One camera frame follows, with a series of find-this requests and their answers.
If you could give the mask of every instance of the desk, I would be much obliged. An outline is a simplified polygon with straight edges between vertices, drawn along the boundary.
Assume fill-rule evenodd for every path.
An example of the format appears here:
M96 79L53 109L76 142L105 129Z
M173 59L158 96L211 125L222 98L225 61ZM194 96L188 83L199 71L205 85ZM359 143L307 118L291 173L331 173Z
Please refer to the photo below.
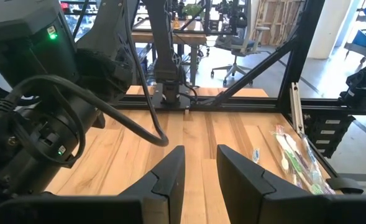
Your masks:
M183 27L185 21L179 21L180 27ZM202 23L200 21L193 21L195 28L193 30L202 31ZM143 31L133 31L132 38L136 43L152 43L153 35L151 30L151 24L149 20L145 20L143 23L139 24L135 29L148 30L148 32ZM205 34L173 34L174 44L189 44L191 46L191 65L190 65L190 82L195 85L195 75L196 75L196 58L198 56L199 45L206 44Z
M217 95L223 88L199 88L200 95ZM141 93L132 86L129 94ZM236 96L267 97L263 90L242 89ZM148 111L123 111L144 128L154 128ZM281 153L271 131L275 125L296 141L298 135L281 114L224 112L164 112L159 122L169 137L167 147L154 146L106 118L106 128L92 128L87 147L72 169L62 168L48 191L57 195L117 195L139 180L175 146L185 146L185 194L181 223L229 223L216 167L216 146L226 144L251 158L260 149L259 165L289 180L282 171ZM323 176L329 177L321 167Z

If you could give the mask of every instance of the plastic packaging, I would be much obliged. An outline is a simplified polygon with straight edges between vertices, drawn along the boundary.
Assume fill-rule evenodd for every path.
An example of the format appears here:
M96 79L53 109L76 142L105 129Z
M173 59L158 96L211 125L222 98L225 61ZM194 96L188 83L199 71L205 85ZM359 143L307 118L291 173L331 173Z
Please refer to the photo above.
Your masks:
M274 136L281 146L282 168L285 173L292 176L293 184L301 188L307 188L312 194L334 194L334 191L322 177L317 160L306 137L302 138L301 143L307 150L310 161L303 157L296 141L284 132L283 126L277 126Z
M252 161L255 162L256 164L258 164L259 160L260 160L260 149L255 148L253 150Z

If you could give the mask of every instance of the metal bracket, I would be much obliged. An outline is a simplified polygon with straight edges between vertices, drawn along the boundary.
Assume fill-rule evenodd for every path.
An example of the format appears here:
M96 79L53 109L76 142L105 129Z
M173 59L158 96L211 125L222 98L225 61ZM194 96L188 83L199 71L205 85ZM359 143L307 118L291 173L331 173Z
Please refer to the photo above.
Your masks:
M299 83L291 84L290 107L292 111L293 128L298 134L304 134L304 122L303 122L303 113L301 111Z
M157 86L155 87L155 92L152 95L152 104L155 109L184 111L190 108L191 106L190 99L185 96L180 96L180 94L176 96L177 98L176 102L167 103L166 96L163 94L163 87L164 86L162 83L157 83ZM184 85L180 85L178 87L180 93L186 93L186 94L189 93L189 89Z

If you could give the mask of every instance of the floor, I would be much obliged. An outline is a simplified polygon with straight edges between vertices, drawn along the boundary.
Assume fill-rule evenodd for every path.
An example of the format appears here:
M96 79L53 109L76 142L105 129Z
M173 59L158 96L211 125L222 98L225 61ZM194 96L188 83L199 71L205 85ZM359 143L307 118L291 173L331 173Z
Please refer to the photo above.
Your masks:
M186 46L185 52L189 51L189 47ZM238 58L237 63L246 67L254 67L273 51L273 47L262 47L259 54ZM359 61L362 58L361 55L352 52L345 59L346 52L344 49L336 49L328 60L308 58L300 80L301 97L337 98L341 91L346 90L345 80L347 76L360 69ZM224 66L233 61L234 57L225 50L211 47L210 56L203 58L199 64L196 74L196 85L201 87L222 87L226 71L215 71L214 78L211 78L211 68ZM254 80L253 86L246 87L262 88L269 96L276 97L287 61L288 55L257 77ZM229 77L227 86L232 85L242 76L241 74L236 74L235 77ZM10 90L9 85L1 76L0 86ZM366 193L366 116L356 116L355 118L357 120L350 126L332 159L328 159L328 161L341 176L359 181Z

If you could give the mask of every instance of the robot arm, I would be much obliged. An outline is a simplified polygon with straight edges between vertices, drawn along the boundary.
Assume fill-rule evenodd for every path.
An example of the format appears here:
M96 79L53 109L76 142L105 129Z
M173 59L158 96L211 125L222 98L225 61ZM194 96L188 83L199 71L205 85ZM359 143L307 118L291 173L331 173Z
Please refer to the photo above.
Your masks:
M366 67L347 77L349 89L340 93L340 100L353 108L366 107Z
M0 73L13 87L0 99L0 203L41 193L61 167L73 166L85 132L104 127L100 111L154 144L168 144L151 103L160 138L108 104L124 96L139 68L129 28L135 13L128 13L137 4L103 0L92 30L75 44L57 0L0 1ZM41 102L14 110L23 95Z

